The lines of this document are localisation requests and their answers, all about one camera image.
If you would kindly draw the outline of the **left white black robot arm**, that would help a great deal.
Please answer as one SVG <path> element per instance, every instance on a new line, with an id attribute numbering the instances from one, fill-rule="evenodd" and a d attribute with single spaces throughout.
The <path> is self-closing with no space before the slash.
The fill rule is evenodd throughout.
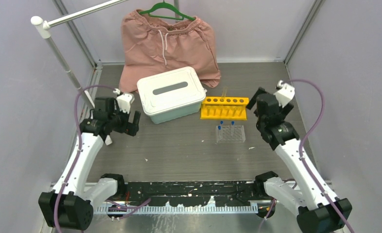
<path id="1" fill-rule="evenodd" d="M 77 142 L 61 177 L 50 192 L 41 193 L 38 204 L 48 226 L 85 231 L 91 224 L 94 209 L 112 197 L 122 200 L 127 188 L 122 175 L 106 173 L 88 190 L 87 177 L 103 145 L 109 144 L 111 132 L 135 136 L 141 113 L 134 112 L 129 122 L 134 95 L 123 93 L 99 97 L 89 117 L 77 127 Z"/>

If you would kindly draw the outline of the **white plastic tray lid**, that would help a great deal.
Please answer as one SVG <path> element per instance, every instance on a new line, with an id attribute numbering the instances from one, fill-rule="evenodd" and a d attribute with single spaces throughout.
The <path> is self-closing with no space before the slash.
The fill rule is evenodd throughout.
<path id="1" fill-rule="evenodd" d="M 142 78 L 137 88 L 143 110 L 150 117 L 201 103 L 206 98 L 206 90 L 192 67 Z"/>

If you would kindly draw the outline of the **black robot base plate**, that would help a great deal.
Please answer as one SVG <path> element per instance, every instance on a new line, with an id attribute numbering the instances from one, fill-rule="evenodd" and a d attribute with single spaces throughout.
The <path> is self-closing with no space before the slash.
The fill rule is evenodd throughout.
<path id="1" fill-rule="evenodd" d="M 197 181 L 197 182 L 129 182 L 124 194 L 115 194 L 111 201 L 128 201 L 137 206 L 150 199 L 149 206 L 202 207 L 213 199 L 216 207 L 248 206 L 270 201 L 260 194 L 254 181 Z"/>

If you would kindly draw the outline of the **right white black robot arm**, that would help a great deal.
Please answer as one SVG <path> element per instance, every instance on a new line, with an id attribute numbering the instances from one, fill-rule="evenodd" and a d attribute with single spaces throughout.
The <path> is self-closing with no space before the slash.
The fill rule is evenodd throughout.
<path id="1" fill-rule="evenodd" d="M 282 159 L 299 187 L 294 190 L 275 172 L 257 175 L 255 194 L 260 199 L 278 200 L 296 217 L 303 233 L 331 233 L 346 226 L 352 205 L 328 186 L 306 154 L 299 134 L 285 121 L 293 109 L 294 88 L 281 87 L 271 94 L 258 88 L 247 105 L 255 107 L 256 128 L 262 139 Z"/>

